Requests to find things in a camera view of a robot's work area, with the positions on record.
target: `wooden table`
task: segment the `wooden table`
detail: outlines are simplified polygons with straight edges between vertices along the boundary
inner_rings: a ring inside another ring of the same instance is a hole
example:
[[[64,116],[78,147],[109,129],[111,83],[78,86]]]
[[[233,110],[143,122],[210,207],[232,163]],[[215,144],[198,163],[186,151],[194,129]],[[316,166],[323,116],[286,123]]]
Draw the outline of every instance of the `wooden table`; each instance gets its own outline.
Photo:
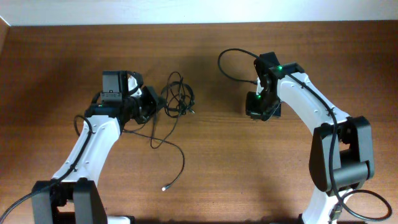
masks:
[[[65,161],[77,140],[73,117],[102,88],[103,70],[141,72],[158,92],[177,70],[197,99],[196,113],[182,117],[170,137],[185,152],[185,171],[162,192],[180,169],[179,152],[152,150],[148,139],[123,134],[99,179],[107,213],[196,222],[296,218],[314,188],[310,131],[287,105],[281,118],[265,123],[244,114],[246,93],[256,87],[228,80],[216,66],[218,54],[230,47],[274,51],[282,63],[298,62],[336,106],[367,117],[376,175],[364,188],[397,209],[397,37],[396,21],[12,27],[0,58],[0,212]],[[223,66],[253,80],[252,61],[231,53]],[[174,122],[161,114],[160,137]],[[348,205],[374,217],[386,212],[368,196]],[[345,212],[342,220],[354,218]],[[31,222],[26,202],[6,223]],[[397,222],[395,215],[385,223]]]

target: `white wall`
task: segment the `white wall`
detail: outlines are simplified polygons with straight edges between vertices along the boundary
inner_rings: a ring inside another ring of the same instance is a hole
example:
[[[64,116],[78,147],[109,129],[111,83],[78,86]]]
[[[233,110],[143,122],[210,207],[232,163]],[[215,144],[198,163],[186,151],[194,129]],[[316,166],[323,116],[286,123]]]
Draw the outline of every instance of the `white wall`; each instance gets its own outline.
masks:
[[[0,0],[12,26],[398,19],[398,0]]]

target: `cable tip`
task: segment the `cable tip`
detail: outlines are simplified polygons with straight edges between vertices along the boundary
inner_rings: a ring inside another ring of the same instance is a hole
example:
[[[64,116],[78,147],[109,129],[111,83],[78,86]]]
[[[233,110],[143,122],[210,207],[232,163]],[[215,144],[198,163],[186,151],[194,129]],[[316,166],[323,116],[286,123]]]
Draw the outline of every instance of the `cable tip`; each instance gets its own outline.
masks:
[[[167,189],[169,189],[170,188],[170,184],[167,184],[167,185],[165,185],[164,187],[162,187],[162,191],[165,191],[165,190],[167,190]]]

